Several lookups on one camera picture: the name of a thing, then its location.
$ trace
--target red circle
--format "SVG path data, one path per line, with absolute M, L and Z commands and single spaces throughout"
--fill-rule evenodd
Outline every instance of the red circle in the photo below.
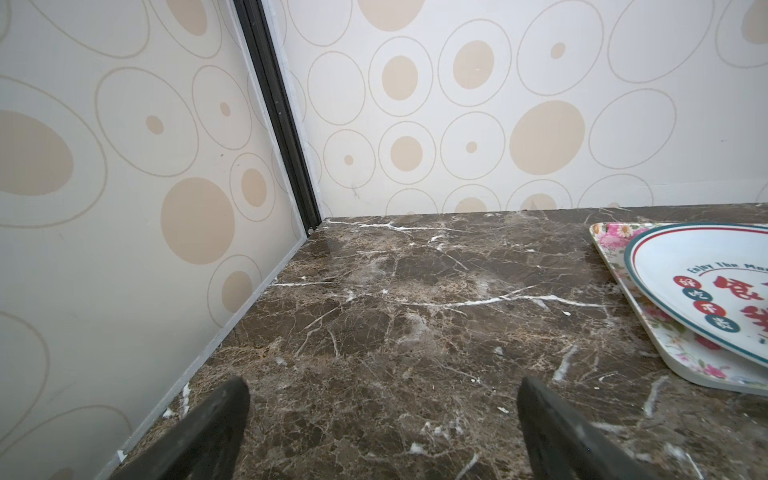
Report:
M 680 285 L 683 288 L 701 288 L 701 283 L 698 283 L 696 280 L 690 278 L 689 276 L 678 275 L 672 280 L 674 280 L 677 285 Z
M 725 309 L 716 303 L 699 300 L 698 302 L 694 302 L 694 306 L 696 307 L 696 310 L 706 313 L 707 315 L 725 316 Z

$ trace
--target black object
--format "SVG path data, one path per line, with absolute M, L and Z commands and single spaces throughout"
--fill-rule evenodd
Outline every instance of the black object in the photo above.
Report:
M 248 385 L 227 380 L 110 480 L 230 480 L 249 407 Z
M 657 480 L 541 380 L 518 390 L 518 417 L 536 480 Z
M 277 145 L 283 156 L 293 196 L 304 223 L 304 231 L 315 229 L 323 219 L 317 207 L 310 172 L 304 160 L 296 122 L 293 120 L 288 94 L 280 73 L 280 64 L 266 23 L 264 7 L 261 0 L 234 0 L 234 4 L 248 44 L 253 69 L 264 96 L 266 110 L 270 114 Z

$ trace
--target brown marble surface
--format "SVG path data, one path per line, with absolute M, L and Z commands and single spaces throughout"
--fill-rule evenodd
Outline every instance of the brown marble surface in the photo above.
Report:
M 515 397 L 533 375 L 660 478 L 768 478 L 768 399 L 664 365 L 591 243 L 600 221 L 766 223 L 768 205 L 327 220 L 192 406 L 248 382 L 237 478 L 456 478 L 475 454 L 463 478 L 531 478 Z

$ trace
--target wallpaper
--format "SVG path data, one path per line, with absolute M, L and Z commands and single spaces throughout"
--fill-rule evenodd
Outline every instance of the wallpaper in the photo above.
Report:
M 768 201 L 767 0 L 265 0 L 325 215 Z
M 304 241 L 232 9 L 0 0 L 2 478 L 105 477 Z

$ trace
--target tray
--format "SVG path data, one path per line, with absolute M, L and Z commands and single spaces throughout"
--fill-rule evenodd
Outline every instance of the tray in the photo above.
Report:
M 662 360 L 697 385 L 768 396 L 768 369 L 706 339 L 667 315 L 631 279 L 624 250 L 637 235 L 672 223 L 596 223 L 594 245 L 637 314 Z

